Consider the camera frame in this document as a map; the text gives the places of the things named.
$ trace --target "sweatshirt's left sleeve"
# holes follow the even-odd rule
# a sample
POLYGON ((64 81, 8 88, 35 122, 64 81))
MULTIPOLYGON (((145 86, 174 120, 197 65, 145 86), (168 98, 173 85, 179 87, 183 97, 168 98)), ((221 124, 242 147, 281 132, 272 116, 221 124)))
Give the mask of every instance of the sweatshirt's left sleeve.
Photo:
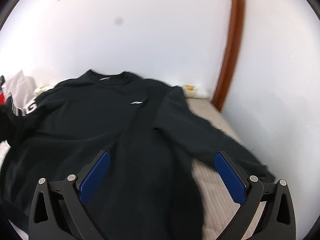
POLYGON ((215 155, 225 151, 247 175, 256 175, 264 182, 273 182, 275 179, 247 149, 214 128, 207 120, 193 114, 180 87, 173 87, 167 93, 157 112, 154 128, 160 129, 190 156, 213 168, 215 155))

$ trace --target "silver screw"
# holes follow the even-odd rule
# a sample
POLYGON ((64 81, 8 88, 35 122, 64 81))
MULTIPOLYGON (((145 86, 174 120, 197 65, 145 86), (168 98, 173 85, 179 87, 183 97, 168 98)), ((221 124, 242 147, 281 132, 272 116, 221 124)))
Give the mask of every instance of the silver screw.
POLYGON ((71 174, 71 175, 69 175, 69 176, 67 177, 67 179, 68 179, 69 181, 73 181, 75 178, 76 178, 76 176, 73 175, 73 174, 71 174))
POLYGON ((281 184, 282 186, 285 186, 285 185, 287 185, 287 182, 286 182, 285 180, 281 179, 281 180, 280 180, 280 184, 281 184))
POLYGON ((250 180, 251 180, 252 182, 257 182, 257 181, 258 181, 258 178, 257 178, 256 176, 254 176, 254 175, 251 175, 251 176, 250 176, 250 180))
POLYGON ((39 179, 39 184, 44 184, 44 182, 45 182, 45 178, 39 179))

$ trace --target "bed surface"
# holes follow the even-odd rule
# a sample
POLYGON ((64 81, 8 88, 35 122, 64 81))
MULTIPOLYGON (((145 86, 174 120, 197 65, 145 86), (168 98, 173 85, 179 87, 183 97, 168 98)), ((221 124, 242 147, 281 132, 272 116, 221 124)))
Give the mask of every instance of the bed surface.
MULTIPOLYGON (((207 119, 214 127, 241 143, 238 136, 209 101, 206 99, 187 99, 187 101, 192 112, 207 119)), ((8 147, 6 143, 0 145, 0 167, 8 147)), ((193 177, 198 184, 204 203, 203 239, 214 240, 231 221, 240 205, 233 202, 219 174, 212 168, 194 160, 193 177)), ((253 234, 263 207, 264 203, 260 203, 258 211, 242 239, 247 239, 253 234)), ((28 239, 27 234, 24 232, 19 233, 23 239, 28 239)))

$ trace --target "blue textured pad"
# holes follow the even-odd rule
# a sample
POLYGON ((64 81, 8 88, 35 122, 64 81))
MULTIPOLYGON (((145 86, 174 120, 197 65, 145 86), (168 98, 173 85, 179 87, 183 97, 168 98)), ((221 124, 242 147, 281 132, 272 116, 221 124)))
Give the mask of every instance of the blue textured pad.
POLYGON ((245 186, 242 184, 238 175, 230 167, 221 153, 216 154, 214 164, 233 201, 242 205, 246 199, 245 186))
POLYGON ((82 204, 91 200, 109 166, 110 155, 108 152, 104 152, 80 185, 79 200, 82 204))

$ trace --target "wall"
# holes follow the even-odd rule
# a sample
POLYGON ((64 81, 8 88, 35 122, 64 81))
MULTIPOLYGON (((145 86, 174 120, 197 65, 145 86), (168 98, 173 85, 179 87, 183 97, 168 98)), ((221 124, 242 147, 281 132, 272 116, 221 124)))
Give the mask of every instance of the wall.
POLYGON ((288 182, 297 239, 320 215, 320 22, 306 0, 247 0, 223 116, 288 182))
POLYGON ((0 31, 0 70, 38 85, 133 71, 215 87, 231 0, 20 0, 0 31))

